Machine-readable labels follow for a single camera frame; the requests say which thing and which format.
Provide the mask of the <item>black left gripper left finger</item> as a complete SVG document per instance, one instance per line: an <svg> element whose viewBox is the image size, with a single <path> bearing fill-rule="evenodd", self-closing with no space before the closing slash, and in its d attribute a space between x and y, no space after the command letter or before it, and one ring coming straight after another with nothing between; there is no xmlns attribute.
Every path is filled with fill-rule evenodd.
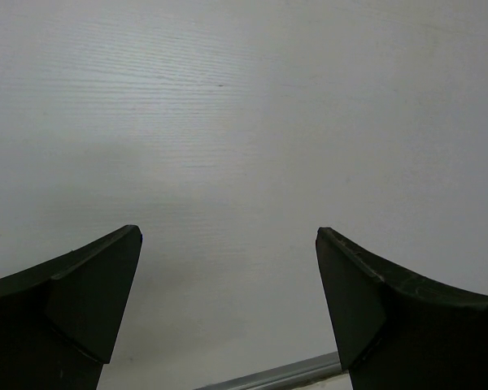
<svg viewBox="0 0 488 390"><path fill-rule="evenodd" d="M0 279L0 389L95 389L142 248L136 225Z"/></svg>

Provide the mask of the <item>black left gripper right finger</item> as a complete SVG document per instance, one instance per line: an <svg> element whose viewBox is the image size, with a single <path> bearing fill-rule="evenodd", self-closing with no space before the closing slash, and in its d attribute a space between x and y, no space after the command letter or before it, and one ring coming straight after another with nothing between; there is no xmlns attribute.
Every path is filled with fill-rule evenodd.
<svg viewBox="0 0 488 390"><path fill-rule="evenodd" d="M330 227L316 256L355 389L488 389L488 296L367 251Z"/></svg>

